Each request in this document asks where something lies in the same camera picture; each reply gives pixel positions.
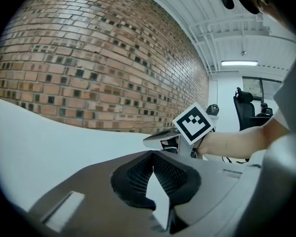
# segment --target fluorescent light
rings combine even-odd
[[[222,61],[222,66],[244,65],[244,66],[256,66],[257,61]]]

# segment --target white ceiling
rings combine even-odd
[[[221,0],[154,1],[185,31],[208,74],[238,70],[243,75],[284,77],[296,58],[296,36],[267,16],[249,13],[239,0],[233,0],[233,10]],[[222,67],[223,60],[255,60],[259,65]]]

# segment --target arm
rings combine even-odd
[[[273,141],[288,133],[289,130],[271,118],[263,126],[251,127],[240,132],[210,132],[197,152],[200,155],[246,159],[256,151],[267,149]]]

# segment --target black and white marker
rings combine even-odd
[[[214,128],[211,118],[198,103],[192,104],[178,115],[173,120],[173,124],[190,145]]]

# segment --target brick wall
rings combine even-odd
[[[0,39],[0,98],[70,125],[154,133],[208,77],[152,0],[28,0]]]

